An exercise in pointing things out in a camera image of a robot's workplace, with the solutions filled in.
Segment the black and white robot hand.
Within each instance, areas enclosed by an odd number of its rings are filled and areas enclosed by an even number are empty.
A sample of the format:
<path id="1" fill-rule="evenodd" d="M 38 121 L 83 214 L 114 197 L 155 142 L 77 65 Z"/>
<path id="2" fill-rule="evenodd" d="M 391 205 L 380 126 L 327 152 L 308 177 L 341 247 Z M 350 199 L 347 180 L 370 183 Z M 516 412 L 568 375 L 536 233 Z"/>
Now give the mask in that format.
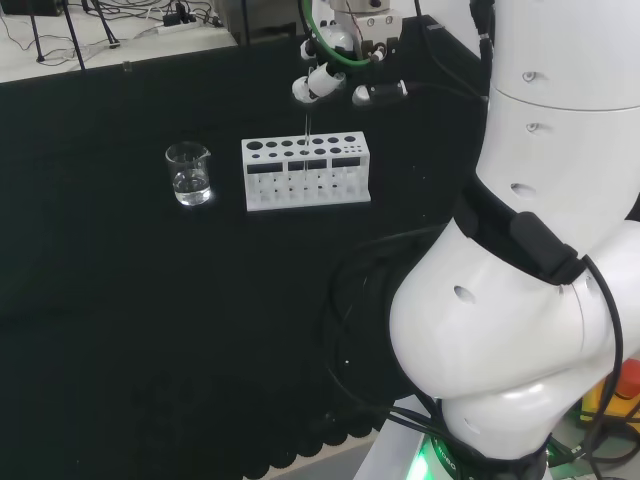
<path id="1" fill-rule="evenodd" d="M 301 104 L 333 96 L 353 77 L 367 77 L 399 46 L 403 19 L 389 1 L 331 1 L 329 21 L 314 19 L 311 1 L 297 7 L 305 36 L 300 57 L 310 64 L 291 87 Z"/>

